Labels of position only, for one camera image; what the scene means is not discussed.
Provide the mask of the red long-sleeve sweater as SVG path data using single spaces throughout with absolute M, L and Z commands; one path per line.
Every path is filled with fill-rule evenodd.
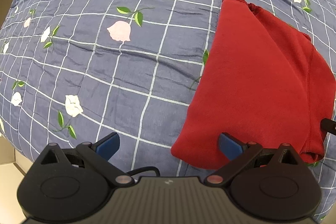
M 228 162 L 226 132 L 265 148 L 291 144 L 307 163 L 325 154 L 335 78 L 307 34 L 244 0 L 222 0 L 209 57 L 171 154 L 189 165 Z

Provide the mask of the blue checked floral quilt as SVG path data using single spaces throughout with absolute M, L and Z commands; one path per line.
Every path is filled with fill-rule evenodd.
M 307 34 L 335 78 L 335 0 L 244 0 Z M 217 30 L 222 0 L 13 0 L 1 26 L 1 135 L 36 160 L 120 136 L 112 164 L 205 178 L 171 154 Z M 335 136 L 307 163 L 335 207 Z

